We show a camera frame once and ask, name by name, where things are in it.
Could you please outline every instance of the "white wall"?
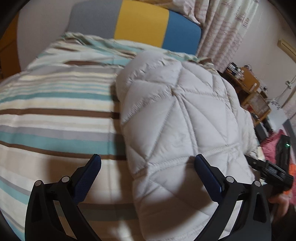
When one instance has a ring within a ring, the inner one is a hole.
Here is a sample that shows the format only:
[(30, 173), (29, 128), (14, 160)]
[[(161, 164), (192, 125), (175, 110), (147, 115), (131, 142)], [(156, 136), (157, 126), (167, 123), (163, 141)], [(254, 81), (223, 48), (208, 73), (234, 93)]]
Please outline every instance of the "white wall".
[[(275, 98), (285, 89), (285, 81), (296, 75), (296, 63), (278, 46), (284, 38), (296, 48), (296, 37), (276, 8), (260, 0), (258, 10), (233, 58), (238, 66), (252, 65), (255, 76), (268, 87), (268, 98)], [(290, 90), (280, 100), (283, 104)]]

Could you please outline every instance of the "folded comforter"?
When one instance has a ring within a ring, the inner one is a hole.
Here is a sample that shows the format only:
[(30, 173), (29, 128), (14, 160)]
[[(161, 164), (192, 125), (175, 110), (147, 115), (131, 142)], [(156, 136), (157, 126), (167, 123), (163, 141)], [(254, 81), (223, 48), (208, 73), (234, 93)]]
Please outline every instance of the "folded comforter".
[(145, 240), (194, 240), (218, 205), (196, 174), (194, 157), (202, 153), (225, 176), (251, 183), (254, 175), (244, 157), (256, 157), (250, 114), (208, 64), (153, 51), (139, 54), (120, 72), (116, 89)]

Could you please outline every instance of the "hand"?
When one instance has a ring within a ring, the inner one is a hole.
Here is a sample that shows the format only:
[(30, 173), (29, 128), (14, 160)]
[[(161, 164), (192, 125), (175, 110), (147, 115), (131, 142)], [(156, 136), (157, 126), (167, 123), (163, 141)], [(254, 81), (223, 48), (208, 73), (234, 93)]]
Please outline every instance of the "hand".
[(276, 223), (278, 220), (280, 220), (283, 216), (287, 214), (289, 208), (289, 199), (290, 198), (288, 197), (288, 195), (283, 193), (270, 197), (268, 199), (270, 203), (279, 205), (274, 216), (273, 223)]

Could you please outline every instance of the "silver screw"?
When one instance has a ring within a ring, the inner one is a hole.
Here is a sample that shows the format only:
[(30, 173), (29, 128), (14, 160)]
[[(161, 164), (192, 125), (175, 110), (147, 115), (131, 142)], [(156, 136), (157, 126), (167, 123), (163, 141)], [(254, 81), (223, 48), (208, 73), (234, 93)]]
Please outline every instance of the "silver screw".
[(36, 187), (38, 187), (38, 186), (40, 186), (40, 185), (41, 185), (41, 181), (40, 181), (40, 180), (38, 180), (38, 181), (35, 182), (35, 186), (36, 186)]
[(260, 186), (261, 186), (261, 182), (259, 182), (259, 181), (254, 181), (254, 184), (255, 184), (257, 187), (260, 187)]
[(234, 182), (234, 178), (231, 176), (226, 177), (226, 181), (229, 183), (233, 183)]
[(65, 177), (62, 178), (62, 182), (63, 182), (63, 183), (66, 183), (66, 182), (68, 182), (69, 180), (70, 180), (70, 177), (68, 177), (68, 176), (65, 176)]

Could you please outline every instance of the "striped blanket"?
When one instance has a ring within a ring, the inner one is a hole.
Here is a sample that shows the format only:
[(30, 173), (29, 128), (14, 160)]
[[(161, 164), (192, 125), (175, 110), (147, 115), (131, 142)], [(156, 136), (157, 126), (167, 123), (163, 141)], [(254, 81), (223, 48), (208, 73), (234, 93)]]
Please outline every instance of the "striped blanket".
[[(102, 168), (80, 210), (103, 240), (143, 240), (114, 82), (137, 53), (148, 49), (201, 60), (130, 41), (65, 33), (24, 72), (0, 84), (0, 209), (21, 240), (34, 182), (57, 182), (94, 153)], [(74, 237), (58, 203), (56, 209)]]

